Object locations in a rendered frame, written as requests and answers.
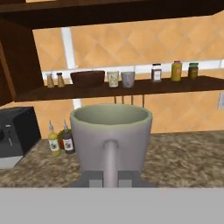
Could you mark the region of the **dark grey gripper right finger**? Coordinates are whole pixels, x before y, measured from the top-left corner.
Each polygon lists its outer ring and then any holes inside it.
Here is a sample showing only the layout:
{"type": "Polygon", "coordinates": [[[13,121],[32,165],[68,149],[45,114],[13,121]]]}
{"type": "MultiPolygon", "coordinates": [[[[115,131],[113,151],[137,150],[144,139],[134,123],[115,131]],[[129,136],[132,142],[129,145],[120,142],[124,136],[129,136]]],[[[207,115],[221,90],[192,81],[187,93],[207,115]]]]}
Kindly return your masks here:
{"type": "Polygon", "coordinates": [[[151,182],[143,180],[138,171],[119,171],[118,172],[119,187],[154,187],[151,182]]]}

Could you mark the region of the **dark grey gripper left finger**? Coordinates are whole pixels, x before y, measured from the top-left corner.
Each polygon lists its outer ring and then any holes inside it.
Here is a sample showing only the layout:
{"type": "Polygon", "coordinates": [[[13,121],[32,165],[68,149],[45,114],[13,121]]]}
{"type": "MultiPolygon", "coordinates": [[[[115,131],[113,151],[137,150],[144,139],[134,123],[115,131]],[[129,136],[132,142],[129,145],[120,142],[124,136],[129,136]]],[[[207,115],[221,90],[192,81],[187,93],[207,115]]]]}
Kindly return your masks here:
{"type": "Polygon", "coordinates": [[[103,187],[103,172],[102,171],[84,171],[80,180],[73,181],[70,187],[103,187]]]}

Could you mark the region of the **grey mug with handle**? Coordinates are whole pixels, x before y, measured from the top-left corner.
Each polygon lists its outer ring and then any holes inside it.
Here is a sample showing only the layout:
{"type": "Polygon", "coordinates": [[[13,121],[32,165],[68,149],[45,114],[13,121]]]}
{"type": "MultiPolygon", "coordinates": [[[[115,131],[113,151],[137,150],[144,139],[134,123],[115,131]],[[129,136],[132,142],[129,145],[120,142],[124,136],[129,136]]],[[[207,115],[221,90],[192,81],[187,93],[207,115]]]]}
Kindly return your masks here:
{"type": "Polygon", "coordinates": [[[119,172],[144,167],[152,113],[129,104],[97,104],[70,114],[74,147],[82,172],[102,172],[105,187],[118,186],[119,172]]]}

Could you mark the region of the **dark vinegar bottle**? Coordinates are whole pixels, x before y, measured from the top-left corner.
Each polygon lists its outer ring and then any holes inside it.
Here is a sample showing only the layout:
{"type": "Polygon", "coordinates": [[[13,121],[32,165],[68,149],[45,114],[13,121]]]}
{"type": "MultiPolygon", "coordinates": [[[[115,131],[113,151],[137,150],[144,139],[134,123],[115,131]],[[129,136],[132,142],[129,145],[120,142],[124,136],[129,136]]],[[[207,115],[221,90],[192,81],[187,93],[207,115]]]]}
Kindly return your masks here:
{"type": "Polygon", "coordinates": [[[66,122],[64,122],[63,144],[64,144],[64,149],[66,151],[66,154],[75,153],[73,136],[69,132],[66,122]]]}

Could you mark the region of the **yellow oil bottle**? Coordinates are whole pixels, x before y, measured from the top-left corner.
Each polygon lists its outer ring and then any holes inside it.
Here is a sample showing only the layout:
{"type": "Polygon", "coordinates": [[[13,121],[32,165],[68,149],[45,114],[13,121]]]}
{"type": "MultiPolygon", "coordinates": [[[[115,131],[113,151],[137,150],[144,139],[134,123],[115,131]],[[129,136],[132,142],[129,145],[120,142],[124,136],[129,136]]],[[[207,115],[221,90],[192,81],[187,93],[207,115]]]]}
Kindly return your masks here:
{"type": "Polygon", "coordinates": [[[48,143],[52,154],[54,156],[58,156],[60,154],[58,135],[54,132],[54,128],[51,122],[49,122],[48,143]]]}

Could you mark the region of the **black toaster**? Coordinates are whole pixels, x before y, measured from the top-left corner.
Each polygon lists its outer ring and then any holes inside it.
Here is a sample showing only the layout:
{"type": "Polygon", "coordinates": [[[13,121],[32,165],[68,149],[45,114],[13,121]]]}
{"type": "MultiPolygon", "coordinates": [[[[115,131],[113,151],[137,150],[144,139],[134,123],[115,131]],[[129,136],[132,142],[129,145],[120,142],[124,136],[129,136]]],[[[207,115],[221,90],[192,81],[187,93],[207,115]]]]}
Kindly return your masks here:
{"type": "Polygon", "coordinates": [[[34,107],[0,109],[0,169],[13,168],[40,139],[34,107]]]}

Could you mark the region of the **grey cup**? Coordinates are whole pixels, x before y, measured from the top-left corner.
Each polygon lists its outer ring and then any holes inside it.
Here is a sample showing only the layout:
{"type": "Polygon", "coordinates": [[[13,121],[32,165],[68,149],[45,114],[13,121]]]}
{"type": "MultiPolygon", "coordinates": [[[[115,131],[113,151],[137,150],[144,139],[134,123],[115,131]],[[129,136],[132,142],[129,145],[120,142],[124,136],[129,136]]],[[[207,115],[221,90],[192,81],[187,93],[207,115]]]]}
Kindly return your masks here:
{"type": "Polygon", "coordinates": [[[122,85],[125,88],[132,88],[135,82],[135,73],[134,72],[121,72],[122,76],[122,85]]]}

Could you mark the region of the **dark brown wooden bowl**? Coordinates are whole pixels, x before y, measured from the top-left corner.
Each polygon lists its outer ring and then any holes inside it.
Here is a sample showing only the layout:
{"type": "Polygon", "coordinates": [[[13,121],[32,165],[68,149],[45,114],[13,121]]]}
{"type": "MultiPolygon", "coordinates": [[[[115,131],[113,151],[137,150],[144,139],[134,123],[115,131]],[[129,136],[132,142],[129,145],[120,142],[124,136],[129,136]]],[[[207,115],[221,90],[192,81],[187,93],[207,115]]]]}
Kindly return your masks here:
{"type": "Polygon", "coordinates": [[[77,88],[96,88],[104,82],[105,72],[103,70],[73,72],[70,73],[70,77],[77,88]]]}

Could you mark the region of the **brown shaker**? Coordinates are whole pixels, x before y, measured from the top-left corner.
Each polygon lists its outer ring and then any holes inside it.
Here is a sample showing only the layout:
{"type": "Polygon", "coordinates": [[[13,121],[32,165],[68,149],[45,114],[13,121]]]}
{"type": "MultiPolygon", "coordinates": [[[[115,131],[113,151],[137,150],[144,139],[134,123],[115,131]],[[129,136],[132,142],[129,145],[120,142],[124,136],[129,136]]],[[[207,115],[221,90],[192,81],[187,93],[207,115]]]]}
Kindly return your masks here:
{"type": "Polygon", "coordinates": [[[49,88],[54,88],[54,83],[53,83],[53,76],[52,76],[52,74],[51,74],[51,73],[48,73],[48,74],[46,75],[46,78],[47,78],[47,86],[48,86],[49,88]]]}
{"type": "Polygon", "coordinates": [[[65,82],[62,77],[62,73],[56,73],[58,77],[58,87],[63,88],[65,86],[65,82]]]}

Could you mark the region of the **dark spice jar white label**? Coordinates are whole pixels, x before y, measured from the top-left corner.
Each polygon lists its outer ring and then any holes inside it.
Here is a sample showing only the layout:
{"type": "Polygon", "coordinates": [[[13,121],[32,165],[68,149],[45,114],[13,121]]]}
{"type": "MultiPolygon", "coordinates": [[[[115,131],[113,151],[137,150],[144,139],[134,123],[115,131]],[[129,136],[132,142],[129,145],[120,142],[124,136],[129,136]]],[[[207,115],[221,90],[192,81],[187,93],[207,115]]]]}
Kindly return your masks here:
{"type": "Polygon", "coordinates": [[[154,82],[160,82],[162,76],[162,67],[160,63],[154,63],[151,68],[151,79],[154,82]]]}

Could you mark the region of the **yellow jar red lid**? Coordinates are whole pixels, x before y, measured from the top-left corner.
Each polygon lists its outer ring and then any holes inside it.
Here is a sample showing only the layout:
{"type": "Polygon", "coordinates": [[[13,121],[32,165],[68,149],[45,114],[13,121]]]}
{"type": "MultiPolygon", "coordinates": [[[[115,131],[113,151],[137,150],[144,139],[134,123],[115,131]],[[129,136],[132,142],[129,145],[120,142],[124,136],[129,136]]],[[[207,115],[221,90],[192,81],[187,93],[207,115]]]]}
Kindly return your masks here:
{"type": "Polygon", "coordinates": [[[175,60],[171,64],[171,80],[180,81],[182,72],[182,63],[179,60],[175,60]]]}

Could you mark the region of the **brown jar green lid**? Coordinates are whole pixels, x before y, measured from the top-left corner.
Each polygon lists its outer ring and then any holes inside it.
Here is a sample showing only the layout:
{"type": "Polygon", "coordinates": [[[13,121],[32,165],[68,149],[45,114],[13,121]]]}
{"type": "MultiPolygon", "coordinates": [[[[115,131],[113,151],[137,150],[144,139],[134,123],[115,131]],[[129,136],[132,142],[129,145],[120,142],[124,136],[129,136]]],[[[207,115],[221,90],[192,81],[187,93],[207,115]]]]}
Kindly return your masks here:
{"type": "Polygon", "coordinates": [[[198,77],[199,64],[198,63],[190,63],[188,67],[188,77],[191,79],[196,79],[198,77]]]}

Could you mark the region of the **white wall outlet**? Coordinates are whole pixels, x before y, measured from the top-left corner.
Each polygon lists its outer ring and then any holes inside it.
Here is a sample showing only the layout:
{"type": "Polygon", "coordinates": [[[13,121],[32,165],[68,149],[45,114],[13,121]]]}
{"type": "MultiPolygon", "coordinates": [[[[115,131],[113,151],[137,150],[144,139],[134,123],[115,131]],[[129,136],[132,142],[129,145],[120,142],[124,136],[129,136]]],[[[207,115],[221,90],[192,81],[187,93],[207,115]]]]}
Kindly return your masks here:
{"type": "Polygon", "coordinates": [[[217,109],[224,109],[224,92],[220,93],[217,109]]]}

